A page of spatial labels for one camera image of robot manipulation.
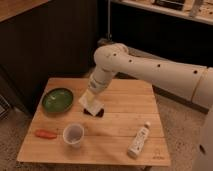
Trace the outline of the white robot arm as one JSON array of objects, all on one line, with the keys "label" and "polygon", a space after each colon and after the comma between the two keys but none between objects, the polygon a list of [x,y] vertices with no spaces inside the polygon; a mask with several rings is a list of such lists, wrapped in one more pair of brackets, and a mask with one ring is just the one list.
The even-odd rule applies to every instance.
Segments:
[{"label": "white robot arm", "polygon": [[201,129],[199,151],[192,171],[213,171],[213,67],[135,57],[122,43],[98,47],[95,69],[79,103],[95,116],[103,104],[97,100],[117,73],[144,80],[176,96],[208,109]]}]

